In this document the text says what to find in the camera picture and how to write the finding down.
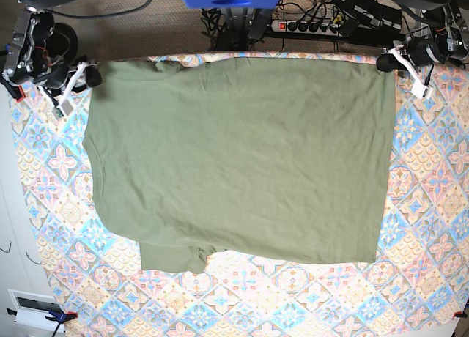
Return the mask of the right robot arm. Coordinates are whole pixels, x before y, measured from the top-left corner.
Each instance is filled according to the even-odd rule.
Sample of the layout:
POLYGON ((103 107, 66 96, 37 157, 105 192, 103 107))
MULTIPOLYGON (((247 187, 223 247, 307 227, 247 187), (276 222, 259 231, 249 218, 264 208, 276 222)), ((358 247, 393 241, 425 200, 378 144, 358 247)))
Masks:
POLYGON ((57 23, 49 12, 22 11, 12 34, 12 42, 1 52, 1 83, 16 99, 23 96, 26 82, 43 87, 52 97, 60 95, 85 63, 72 91, 79 93, 102 83, 94 62, 78 55, 78 37, 66 23, 57 23))

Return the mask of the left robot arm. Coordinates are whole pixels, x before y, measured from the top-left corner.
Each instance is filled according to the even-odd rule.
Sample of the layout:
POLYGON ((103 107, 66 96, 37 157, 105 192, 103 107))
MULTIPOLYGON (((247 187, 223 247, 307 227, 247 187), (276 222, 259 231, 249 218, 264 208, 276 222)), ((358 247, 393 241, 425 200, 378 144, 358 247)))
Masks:
POLYGON ((468 58, 468 22, 462 17, 459 0, 392 0, 414 21, 425 24, 425 34, 408 34, 394 43, 394 50, 413 68, 468 58))

